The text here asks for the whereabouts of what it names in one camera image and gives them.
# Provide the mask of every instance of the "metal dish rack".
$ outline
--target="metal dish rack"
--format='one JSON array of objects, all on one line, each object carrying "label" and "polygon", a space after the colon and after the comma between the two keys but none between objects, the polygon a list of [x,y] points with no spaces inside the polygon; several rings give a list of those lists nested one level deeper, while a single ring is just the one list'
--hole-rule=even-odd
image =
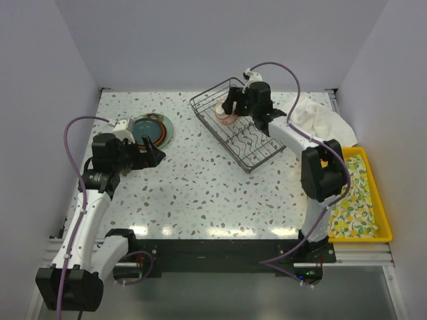
[{"label": "metal dish rack", "polygon": [[189,100],[197,118],[227,150],[238,165],[250,173],[286,146],[255,128],[251,117],[238,117],[232,125],[222,125],[215,116],[215,106],[225,100],[230,87],[242,87],[237,78],[229,78]]}]

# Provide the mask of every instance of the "white wall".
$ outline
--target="white wall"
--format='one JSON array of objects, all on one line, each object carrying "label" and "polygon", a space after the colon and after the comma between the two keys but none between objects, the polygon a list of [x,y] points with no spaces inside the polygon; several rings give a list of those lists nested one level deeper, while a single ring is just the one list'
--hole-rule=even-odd
[{"label": "white wall", "polygon": [[[337,88],[387,0],[56,0],[103,87],[207,89],[274,60]],[[276,90],[292,78],[263,69]]]},{"label": "white wall", "polygon": [[338,91],[368,150],[411,319],[427,314],[427,2],[390,0]]},{"label": "white wall", "polygon": [[[2,319],[25,316],[48,237],[75,187],[63,128],[95,113],[97,91],[52,0],[0,1]],[[71,146],[81,159],[91,123],[79,128]]]}]

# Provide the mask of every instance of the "white cloth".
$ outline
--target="white cloth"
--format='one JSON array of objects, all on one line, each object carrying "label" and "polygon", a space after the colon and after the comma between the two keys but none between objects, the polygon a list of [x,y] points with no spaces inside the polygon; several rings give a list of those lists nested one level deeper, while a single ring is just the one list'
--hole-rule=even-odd
[{"label": "white cloth", "polygon": [[[276,107],[289,113],[293,104],[294,100]],[[303,95],[291,115],[291,121],[323,140],[337,140],[341,147],[352,147],[358,142],[353,129],[339,114]]]}]

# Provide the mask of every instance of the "floral cloth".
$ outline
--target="floral cloth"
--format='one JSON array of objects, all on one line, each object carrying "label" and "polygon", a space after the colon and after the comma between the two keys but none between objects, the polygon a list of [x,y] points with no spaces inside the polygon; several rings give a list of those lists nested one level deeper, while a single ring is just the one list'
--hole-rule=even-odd
[{"label": "floral cloth", "polygon": [[374,238],[378,226],[372,212],[365,162],[355,155],[346,162],[352,178],[350,192],[345,199],[332,206],[329,222],[331,238]]}]

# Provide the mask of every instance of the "speckled table surface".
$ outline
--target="speckled table surface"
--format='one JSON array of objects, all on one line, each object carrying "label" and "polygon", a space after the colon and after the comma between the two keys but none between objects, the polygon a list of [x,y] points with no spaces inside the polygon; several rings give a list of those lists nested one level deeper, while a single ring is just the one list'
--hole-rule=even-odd
[{"label": "speckled table surface", "polygon": [[[197,93],[104,92],[97,116],[108,119],[162,113],[174,126],[156,168],[121,178],[97,237],[111,228],[130,228],[148,239],[294,239],[304,222],[306,195],[300,160],[285,149],[247,174],[195,117],[189,100]],[[331,107],[327,93],[304,93]],[[278,105],[294,93],[273,93]],[[92,137],[109,132],[95,122]],[[87,146],[85,159],[91,156]],[[65,230],[74,213],[71,202]]]}]

